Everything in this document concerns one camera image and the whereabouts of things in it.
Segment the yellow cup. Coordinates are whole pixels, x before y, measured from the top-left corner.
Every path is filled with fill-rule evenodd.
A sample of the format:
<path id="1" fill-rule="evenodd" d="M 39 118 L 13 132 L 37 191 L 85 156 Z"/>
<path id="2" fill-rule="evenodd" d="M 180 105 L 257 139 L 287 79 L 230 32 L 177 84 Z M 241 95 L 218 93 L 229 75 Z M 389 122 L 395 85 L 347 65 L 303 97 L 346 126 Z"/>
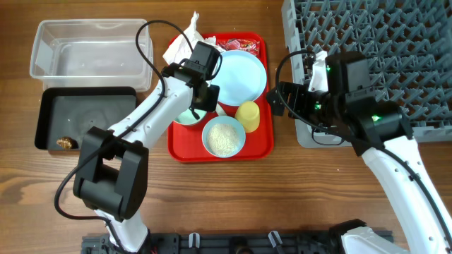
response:
<path id="1" fill-rule="evenodd" d="M 244 127 L 246 133 L 252 133 L 260 124 L 259 106 L 255 102 L 246 101 L 239 106 L 234 117 Z"/>

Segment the light blue bowl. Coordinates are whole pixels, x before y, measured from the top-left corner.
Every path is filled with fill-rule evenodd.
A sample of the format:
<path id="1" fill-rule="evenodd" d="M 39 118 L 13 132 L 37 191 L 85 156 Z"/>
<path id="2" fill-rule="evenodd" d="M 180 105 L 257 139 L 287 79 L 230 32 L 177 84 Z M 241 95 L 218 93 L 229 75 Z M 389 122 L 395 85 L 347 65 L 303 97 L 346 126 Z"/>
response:
<path id="1" fill-rule="evenodd" d="M 218 158 L 230 158 L 244 147 L 246 133 L 238 120 L 230 116 L 217 116 L 203 128 L 204 148 Z"/>

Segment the white rice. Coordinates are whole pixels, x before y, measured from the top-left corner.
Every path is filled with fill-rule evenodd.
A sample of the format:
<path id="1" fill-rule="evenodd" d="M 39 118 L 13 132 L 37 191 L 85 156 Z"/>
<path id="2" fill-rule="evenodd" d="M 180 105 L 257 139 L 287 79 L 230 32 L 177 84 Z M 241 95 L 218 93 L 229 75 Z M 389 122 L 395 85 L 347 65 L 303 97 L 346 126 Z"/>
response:
<path id="1" fill-rule="evenodd" d="M 208 131 L 208 146 L 219 157 L 228 157 L 239 147 L 238 132 L 230 124 L 217 123 Z"/>

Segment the brown food scrap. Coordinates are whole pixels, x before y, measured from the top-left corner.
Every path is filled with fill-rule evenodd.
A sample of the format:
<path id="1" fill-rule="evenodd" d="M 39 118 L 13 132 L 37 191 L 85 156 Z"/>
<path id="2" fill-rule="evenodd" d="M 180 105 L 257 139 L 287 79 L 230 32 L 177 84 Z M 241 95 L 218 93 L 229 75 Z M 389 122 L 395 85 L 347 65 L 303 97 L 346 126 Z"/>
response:
<path id="1" fill-rule="evenodd" d="M 61 137 L 56 141 L 57 145 L 63 148 L 64 150 L 72 150 L 78 148 L 78 143 L 76 140 L 70 137 Z"/>

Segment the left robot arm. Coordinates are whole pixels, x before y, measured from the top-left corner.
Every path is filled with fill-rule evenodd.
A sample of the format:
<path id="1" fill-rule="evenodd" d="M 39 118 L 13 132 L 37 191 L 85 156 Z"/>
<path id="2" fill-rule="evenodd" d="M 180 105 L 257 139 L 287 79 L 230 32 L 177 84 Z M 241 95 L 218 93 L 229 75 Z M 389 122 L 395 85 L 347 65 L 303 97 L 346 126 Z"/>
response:
<path id="1" fill-rule="evenodd" d="M 91 128 L 81 146 L 73 194 L 93 210 L 109 232 L 108 247 L 118 253 L 146 253 L 150 230 L 139 208 L 148 188 L 149 151 L 181 113 L 214 111 L 220 88 L 210 80 L 218 60 L 184 59 L 163 68 L 151 94 L 125 119 L 107 130 Z"/>

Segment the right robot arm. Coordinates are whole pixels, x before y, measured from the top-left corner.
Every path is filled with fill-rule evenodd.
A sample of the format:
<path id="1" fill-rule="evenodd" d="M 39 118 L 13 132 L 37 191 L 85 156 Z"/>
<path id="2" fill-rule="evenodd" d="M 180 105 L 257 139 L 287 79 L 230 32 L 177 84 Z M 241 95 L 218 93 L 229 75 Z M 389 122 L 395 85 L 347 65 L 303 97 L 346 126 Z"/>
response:
<path id="1" fill-rule="evenodd" d="M 409 253 L 450 253 L 451 216 L 408 118 L 397 103 L 376 100 L 367 58 L 360 52 L 305 54 L 313 70 L 310 83 L 277 81 L 266 95 L 272 112 L 352 145 L 383 188 Z"/>

